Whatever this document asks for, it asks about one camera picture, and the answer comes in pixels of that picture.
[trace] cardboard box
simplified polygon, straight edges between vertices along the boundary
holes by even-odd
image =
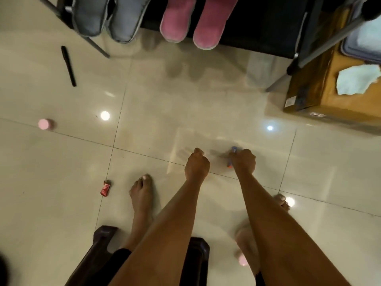
[[[348,15],[349,9],[331,14],[320,42],[343,28]],[[362,64],[362,60],[341,54],[338,43],[292,76],[283,111],[381,135],[381,81],[364,94],[337,94],[339,72]]]

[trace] person's right hand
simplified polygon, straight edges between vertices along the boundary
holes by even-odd
[[[194,153],[190,155],[185,165],[185,177],[187,181],[203,182],[209,173],[209,168],[210,162],[204,156],[204,152],[199,148],[195,148]]]
[[[255,170],[255,155],[251,153],[249,149],[243,149],[241,151],[230,152],[229,157],[232,161],[234,168],[240,168],[253,173]]]

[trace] barcode sticker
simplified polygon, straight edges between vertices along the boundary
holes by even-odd
[[[293,97],[287,98],[285,107],[294,105],[294,104],[295,104],[295,101],[296,101],[296,95],[293,96]]]

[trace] foot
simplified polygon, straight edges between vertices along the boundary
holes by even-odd
[[[286,202],[286,197],[282,194],[274,196],[274,200],[285,211],[290,210],[290,206]],[[236,243],[241,251],[238,253],[238,261],[242,266],[250,265],[250,268],[254,275],[257,275],[260,271],[260,260],[258,254],[257,243],[255,241],[251,226],[248,225],[237,232]]]
[[[134,219],[131,234],[123,248],[133,251],[152,224],[153,193],[150,175],[146,174],[134,183],[130,190],[130,197],[134,208]]]

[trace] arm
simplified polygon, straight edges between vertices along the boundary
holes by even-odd
[[[230,157],[241,184],[266,285],[349,286],[310,236],[254,178],[255,156],[251,151],[244,149]]]
[[[157,216],[109,286],[179,285],[192,235],[198,193],[210,163],[196,148],[185,166],[186,181]]]

